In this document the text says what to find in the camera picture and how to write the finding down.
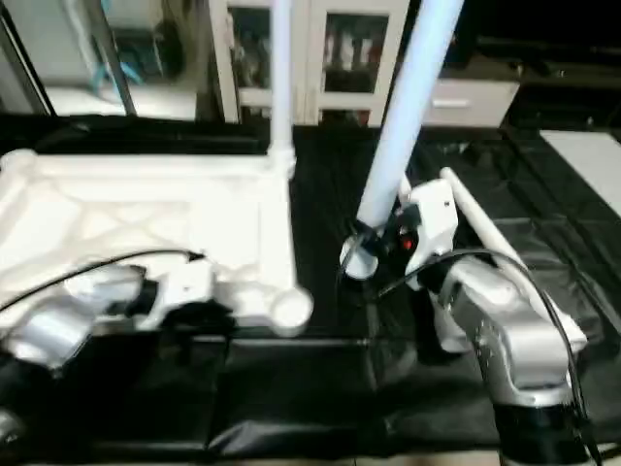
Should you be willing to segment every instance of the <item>glass cabinet door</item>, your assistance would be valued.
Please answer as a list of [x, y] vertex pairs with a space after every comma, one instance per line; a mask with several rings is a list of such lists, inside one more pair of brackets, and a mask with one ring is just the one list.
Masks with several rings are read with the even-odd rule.
[[[227, 121], [245, 122], [248, 108], [269, 108], [272, 0], [210, 0], [222, 107]], [[304, 120], [308, 1], [294, 0], [291, 27], [293, 119]]]
[[408, 0], [313, 0], [307, 123], [380, 125]]

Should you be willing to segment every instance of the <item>black connector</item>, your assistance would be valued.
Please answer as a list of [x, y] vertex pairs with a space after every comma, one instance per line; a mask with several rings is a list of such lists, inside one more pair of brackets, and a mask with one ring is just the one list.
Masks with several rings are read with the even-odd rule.
[[571, 406], [495, 405], [501, 456], [520, 464], [583, 464], [589, 454]]
[[457, 257], [444, 260], [442, 262], [438, 262], [432, 267], [422, 270], [418, 274], [418, 277], [417, 277], [418, 282], [422, 284], [423, 287], [430, 290], [432, 293], [440, 294], [442, 285], [444, 284], [444, 280], [446, 280], [446, 276], [448, 275], [448, 272], [450, 272], [451, 267], [458, 260], [459, 258]]
[[10, 354], [0, 355], [0, 456], [45, 416], [53, 388], [48, 369]]
[[205, 255], [200, 253], [200, 252], [194, 252], [193, 250], [188, 250], [187, 251], [187, 261], [188, 262], [193, 262], [195, 260], [201, 260], [204, 259]]

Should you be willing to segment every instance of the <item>wire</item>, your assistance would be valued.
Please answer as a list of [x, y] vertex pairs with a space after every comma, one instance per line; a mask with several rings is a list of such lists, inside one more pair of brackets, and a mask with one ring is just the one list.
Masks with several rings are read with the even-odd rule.
[[74, 269], [71, 272], [67, 272], [66, 274], [63, 274], [59, 277], [56, 277], [55, 279], [51, 279], [48, 280], [47, 282], [43, 282], [41, 284], [38, 284], [37, 286], [33, 286], [30, 289], [27, 289], [23, 292], [21, 292], [20, 294], [18, 294], [17, 296], [13, 297], [12, 299], [10, 299], [9, 301], [7, 301], [6, 303], [4, 303], [2, 306], [0, 306], [0, 313], [3, 313], [4, 311], [6, 311], [7, 309], [11, 308], [12, 306], [14, 306], [15, 304], [23, 301], [24, 299], [28, 299], [31, 296], [34, 296], [35, 294], [40, 293], [41, 291], [44, 291], [52, 286], [56, 286], [60, 283], [65, 282], [66, 280], [70, 280], [74, 277], [77, 277], [78, 275], [83, 275], [86, 274], [88, 272], [91, 272], [95, 269], [99, 269], [101, 267], [106, 267], [107, 265], [111, 265], [111, 264], [115, 264], [117, 262], [120, 262], [122, 260], [126, 260], [126, 259], [132, 259], [134, 257], [142, 257], [144, 255], [160, 255], [160, 254], [177, 254], [177, 255], [185, 255], [187, 256], [187, 260], [188, 261], [192, 261], [192, 260], [197, 260], [197, 259], [202, 259], [205, 256], [200, 253], [200, 252], [194, 252], [192, 250], [184, 250], [184, 249], [152, 249], [152, 250], [137, 250], [134, 252], [128, 252], [125, 254], [120, 254], [120, 255], [115, 255], [113, 257], [110, 257], [108, 259], [102, 260], [102, 261], [98, 261], [98, 262], [93, 262], [87, 265], [84, 265], [78, 269]]
[[513, 267], [515, 267], [517, 270], [519, 270], [520, 273], [522, 273], [524, 277], [528, 279], [528, 281], [535, 288], [537, 294], [539, 295], [539, 297], [541, 298], [541, 301], [543, 302], [545, 309], [547, 310], [548, 315], [550, 316], [550, 320], [552, 321], [552, 324], [556, 327], [559, 334], [561, 335], [561, 339], [563, 340], [563, 344], [568, 354], [568, 371], [570, 374], [570, 381], [572, 383], [572, 397], [573, 397], [573, 402], [575, 403], [577, 414], [579, 416], [579, 421], [582, 423], [582, 425], [579, 426], [580, 427], [579, 431], [582, 437], [582, 441], [584, 442], [584, 445], [588, 449], [591, 457], [595, 460], [596, 464], [601, 465], [602, 458], [601, 458], [600, 452], [598, 451], [597, 443], [595, 442], [595, 439], [590, 431], [589, 415], [586, 411], [586, 404], [584, 402], [584, 395], [582, 393], [582, 387], [580, 385], [577, 365], [575, 362], [575, 357], [573, 355], [570, 339], [567, 336], [567, 332], [565, 331], [565, 328], [563, 327], [563, 324], [561, 323], [561, 319], [559, 318], [556, 310], [554, 309], [554, 306], [552, 305], [552, 302], [549, 296], [537, 284], [537, 281], [533, 277], [533, 274], [519, 261], [515, 260], [513, 257], [506, 255], [502, 252], [498, 252], [496, 250], [489, 250], [486, 248], [452, 250], [445, 254], [438, 255], [438, 256], [431, 258], [429, 261], [415, 268], [411, 272], [405, 274], [403, 277], [387, 285], [377, 294], [376, 299], [377, 300], [381, 299], [382, 297], [386, 296], [388, 293], [394, 291], [399, 286], [409, 282], [411, 279], [413, 279], [415, 276], [417, 276], [421, 272], [435, 265], [441, 264], [447, 260], [464, 257], [468, 255], [489, 256], [489, 257], [498, 258], [505, 262], [508, 262]]
[[373, 235], [374, 232], [378, 233], [382, 231], [386, 227], [387, 224], [388, 222], [383, 223], [380, 226], [376, 226], [375, 228], [370, 228], [369, 230], [359, 232], [353, 236], [353, 242], [351, 243], [351, 247], [347, 251], [347, 254], [343, 258], [343, 262], [341, 262], [341, 265], [339, 266], [339, 269], [337, 270], [337, 276], [334, 282], [335, 303], [337, 305], [339, 305], [340, 298], [341, 298], [341, 295], [340, 295], [341, 283], [343, 282], [343, 277], [345, 273], [347, 272], [347, 268], [349, 267], [349, 263], [353, 259], [354, 254], [358, 251], [359, 248], [362, 247], [365, 240], [368, 240]]

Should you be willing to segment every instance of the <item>table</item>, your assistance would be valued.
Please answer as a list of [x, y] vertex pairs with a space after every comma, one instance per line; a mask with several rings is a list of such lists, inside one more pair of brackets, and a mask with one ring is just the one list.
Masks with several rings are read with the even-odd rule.
[[[63, 153], [258, 153], [266, 142], [261, 131], [230, 126], [106, 119], [85, 135], [72, 130], [63, 138], [66, 130], [57, 131], [67, 120], [27, 122], [0, 125], [11, 135], [0, 138], [2, 144]], [[377, 135], [368, 129], [294, 132], [296, 258], [300, 282], [315, 300], [302, 336], [226, 334], [218, 319], [200, 331], [101, 339], [50, 396], [48, 424], [36, 444], [40, 459], [341, 458], [495, 447], [492, 407], [476, 361], [439, 350], [424, 293], [402, 289], [377, 305], [345, 296], [336, 304], [338, 253]], [[410, 180], [451, 166], [577, 320], [590, 341], [579, 368], [596, 436], [619, 441], [619, 218], [535, 131], [435, 129], [421, 139]], [[465, 222], [456, 243], [477, 245]], [[387, 280], [387, 271], [377, 279]]]

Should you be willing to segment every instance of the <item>black fabric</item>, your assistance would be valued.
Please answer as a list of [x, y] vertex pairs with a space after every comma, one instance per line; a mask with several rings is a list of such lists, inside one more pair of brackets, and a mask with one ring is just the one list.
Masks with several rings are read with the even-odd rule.
[[502, 457], [518, 464], [588, 462], [572, 407], [494, 406]]
[[49, 371], [10, 355], [0, 354], [0, 406], [15, 420], [15, 432], [3, 432], [0, 443], [5, 446], [6, 436], [23, 433], [24, 425], [37, 416], [44, 416], [49, 393], [53, 389], [53, 379]]
[[[5, 150], [32, 147], [50, 131], [48, 122], [38, 120], [37, 132], [27, 121], [0, 125], [7, 135], [1, 141]], [[163, 122], [134, 120], [130, 126], [105, 129], [114, 138], [102, 137], [101, 129], [74, 132], [69, 140], [56, 133], [46, 150], [234, 151], [218, 139], [218, 128], [195, 137], [198, 130], [184, 133], [180, 124], [167, 130]], [[234, 129], [223, 127], [221, 134], [240, 148]], [[243, 139], [244, 150], [264, 148], [266, 135], [256, 135], [254, 142]], [[58, 395], [62, 413], [49, 419], [58, 426], [49, 442], [60, 439], [57, 444], [67, 448], [55, 459], [336, 458], [498, 444], [477, 363], [471, 354], [440, 351], [425, 293], [400, 289], [376, 305], [360, 306], [364, 296], [391, 279], [381, 267], [362, 291], [344, 289], [338, 298], [335, 293], [339, 252], [351, 231], [377, 136], [374, 130], [325, 128], [294, 133], [295, 253], [299, 280], [314, 298], [306, 332], [282, 340], [265, 330], [244, 329], [229, 341], [205, 327], [167, 332], [155, 342], [132, 341], [123, 352], [118, 342], [94, 340], [95, 353], [116, 357], [99, 364], [99, 379], [89, 377], [90, 383], [81, 371], [92, 365], [76, 366], [69, 388]], [[578, 361], [587, 407], [598, 440], [621, 441], [619, 219], [536, 133], [423, 131], [410, 179], [431, 179], [445, 165], [589, 337]], [[461, 220], [457, 246], [477, 246], [476, 235]], [[124, 356], [129, 353], [137, 355]], [[114, 387], [98, 384], [102, 378], [116, 380]], [[88, 409], [75, 408], [66, 395], [76, 390], [91, 394]], [[102, 403], [104, 408], [96, 408]]]

